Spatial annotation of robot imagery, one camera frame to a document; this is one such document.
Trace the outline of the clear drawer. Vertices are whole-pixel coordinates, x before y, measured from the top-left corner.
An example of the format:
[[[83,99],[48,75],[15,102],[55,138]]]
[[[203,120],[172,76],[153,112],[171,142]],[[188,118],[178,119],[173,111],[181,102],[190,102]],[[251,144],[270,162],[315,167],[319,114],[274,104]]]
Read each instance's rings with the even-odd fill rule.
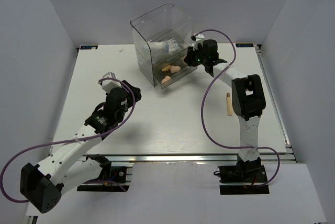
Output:
[[[184,62],[184,57],[171,61],[165,61],[153,68],[154,85],[160,89],[165,89],[171,84],[177,82],[197,67],[188,66]]]

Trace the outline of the cotton pad packet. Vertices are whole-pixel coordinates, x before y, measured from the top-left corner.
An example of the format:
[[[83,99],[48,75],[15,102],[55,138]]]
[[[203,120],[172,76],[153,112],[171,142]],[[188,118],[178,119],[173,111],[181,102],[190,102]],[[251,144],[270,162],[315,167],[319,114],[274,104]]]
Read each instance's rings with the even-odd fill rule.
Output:
[[[167,54],[163,47],[165,45],[165,41],[157,42],[157,41],[149,41],[145,42],[143,47],[143,50],[146,54],[150,55],[151,57],[158,57],[163,54]]]
[[[173,53],[180,49],[180,45],[177,43],[177,41],[174,38],[172,38],[165,42],[163,49],[166,53]]]

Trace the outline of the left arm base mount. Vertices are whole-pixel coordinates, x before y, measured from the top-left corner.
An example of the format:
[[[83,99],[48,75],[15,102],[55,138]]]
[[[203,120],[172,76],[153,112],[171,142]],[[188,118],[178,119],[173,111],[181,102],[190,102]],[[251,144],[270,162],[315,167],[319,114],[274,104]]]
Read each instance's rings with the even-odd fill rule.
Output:
[[[78,192],[122,192],[125,193],[130,187],[132,167],[128,165],[113,165],[112,162],[102,155],[91,155],[87,160],[97,161],[100,174],[77,187]]]

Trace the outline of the clear acrylic drawer organizer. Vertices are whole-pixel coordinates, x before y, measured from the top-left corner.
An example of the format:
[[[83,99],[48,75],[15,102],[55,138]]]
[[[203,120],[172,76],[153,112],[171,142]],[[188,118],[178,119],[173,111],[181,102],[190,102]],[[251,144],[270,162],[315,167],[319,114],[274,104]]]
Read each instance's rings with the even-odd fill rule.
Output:
[[[161,5],[130,25],[138,68],[153,86],[164,89],[196,70],[184,62],[192,44],[192,21],[175,5]]]

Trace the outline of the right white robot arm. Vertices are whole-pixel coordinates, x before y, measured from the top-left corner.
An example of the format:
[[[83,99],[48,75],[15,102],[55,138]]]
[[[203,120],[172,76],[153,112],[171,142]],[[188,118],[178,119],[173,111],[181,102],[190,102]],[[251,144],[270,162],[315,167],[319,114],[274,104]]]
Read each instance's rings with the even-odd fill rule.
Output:
[[[187,49],[184,62],[188,66],[196,67],[202,65],[205,72],[213,80],[205,91],[202,100],[200,115],[203,130],[215,145],[238,151],[237,177],[247,182],[255,176],[255,172],[261,168],[261,158],[258,151],[258,127],[266,101],[260,76],[257,74],[246,75],[232,67],[219,57],[218,43],[212,39],[205,39],[203,35],[192,36],[193,46]],[[218,143],[205,127],[204,105],[210,88],[216,80],[220,80],[231,88],[230,98],[233,112],[238,116],[240,129],[240,145],[237,147]]]

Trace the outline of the slim beige concealer tube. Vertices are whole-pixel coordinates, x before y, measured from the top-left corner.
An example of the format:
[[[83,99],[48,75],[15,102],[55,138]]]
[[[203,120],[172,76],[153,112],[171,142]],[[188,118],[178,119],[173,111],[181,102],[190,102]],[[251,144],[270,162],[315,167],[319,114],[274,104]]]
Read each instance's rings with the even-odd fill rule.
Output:
[[[232,109],[232,102],[231,102],[230,93],[226,94],[226,106],[227,106],[227,115],[228,116],[232,116],[233,109]]]

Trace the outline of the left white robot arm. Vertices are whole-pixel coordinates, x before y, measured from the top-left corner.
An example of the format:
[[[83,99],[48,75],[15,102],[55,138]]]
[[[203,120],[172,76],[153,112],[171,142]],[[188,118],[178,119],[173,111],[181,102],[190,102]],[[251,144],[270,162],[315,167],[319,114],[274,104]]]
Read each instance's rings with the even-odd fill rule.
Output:
[[[141,90],[123,80],[104,78],[99,81],[106,93],[73,142],[65,143],[55,153],[21,169],[20,192],[42,214],[52,210],[62,195],[85,182],[104,182],[113,177],[111,162],[88,151],[100,144],[124,120],[128,109],[141,100]]]

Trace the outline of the beige sponge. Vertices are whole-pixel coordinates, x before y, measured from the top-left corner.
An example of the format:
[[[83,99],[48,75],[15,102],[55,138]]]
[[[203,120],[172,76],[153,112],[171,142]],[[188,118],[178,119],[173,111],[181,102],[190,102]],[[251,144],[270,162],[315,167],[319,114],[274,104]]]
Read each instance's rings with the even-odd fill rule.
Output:
[[[172,65],[171,67],[170,67],[170,72],[171,73],[178,73],[178,72],[180,72],[181,71],[181,67],[180,66],[178,66],[178,65]]]
[[[167,72],[167,71],[169,71],[170,70],[170,65],[168,65],[168,66],[166,66],[166,67],[164,67],[163,69],[162,69],[162,71],[163,72]]]
[[[164,84],[166,82],[168,82],[169,80],[171,80],[170,76],[166,76],[165,78],[163,78],[163,80],[161,81],[161,84]]]

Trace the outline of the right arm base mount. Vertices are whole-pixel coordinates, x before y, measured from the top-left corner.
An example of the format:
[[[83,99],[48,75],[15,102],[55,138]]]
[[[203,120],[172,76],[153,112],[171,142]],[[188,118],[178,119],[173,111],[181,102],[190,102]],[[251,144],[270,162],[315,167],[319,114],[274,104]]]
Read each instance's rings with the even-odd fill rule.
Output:
[[[259,164],[255,169],[238,161],[236,165],[219,166],[213,175],[219,178],[221,195],[268,195],[270,193],[267,174],[264,165]]]

